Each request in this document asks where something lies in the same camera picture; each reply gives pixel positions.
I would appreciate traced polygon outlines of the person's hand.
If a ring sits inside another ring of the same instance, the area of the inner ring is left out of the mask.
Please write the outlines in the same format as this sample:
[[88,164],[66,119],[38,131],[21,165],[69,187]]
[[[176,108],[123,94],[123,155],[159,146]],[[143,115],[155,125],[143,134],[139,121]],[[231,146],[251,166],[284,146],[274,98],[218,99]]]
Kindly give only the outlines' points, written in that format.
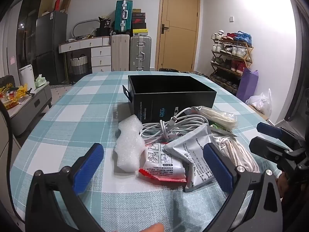
[[140,232],[164,232],[164,231],[165,231],[164,225],[162,223],[156,223],[144,230],[141,230]]

